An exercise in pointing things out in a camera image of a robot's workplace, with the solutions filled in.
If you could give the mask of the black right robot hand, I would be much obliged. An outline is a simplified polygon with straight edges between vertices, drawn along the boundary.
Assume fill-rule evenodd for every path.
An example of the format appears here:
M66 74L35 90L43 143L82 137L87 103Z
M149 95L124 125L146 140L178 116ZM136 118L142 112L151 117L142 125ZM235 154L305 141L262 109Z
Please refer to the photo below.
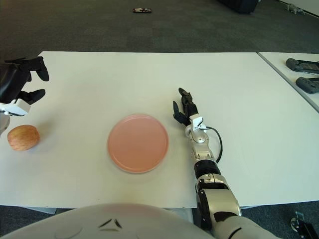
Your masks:
M180 124L190 126L192 131L197 129L206 130L203 124L203 117L199 115L196 104L193 102L192 95L183 88L178 89L181 95L183 112L179 111L176 101L173 101L173 118Z

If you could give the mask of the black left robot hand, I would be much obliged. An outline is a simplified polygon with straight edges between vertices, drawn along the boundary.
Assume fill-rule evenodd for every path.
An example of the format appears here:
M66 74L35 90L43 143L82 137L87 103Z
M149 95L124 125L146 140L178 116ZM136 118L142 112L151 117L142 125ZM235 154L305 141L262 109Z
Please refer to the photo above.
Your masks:
M45 96L46 91L39 89L33 92L23 90L27 82L31 82L31 72L49 81L49 74L42 56L33 59L19 58L5 60L0 65L0 111L8 116L24 116L30 107Z

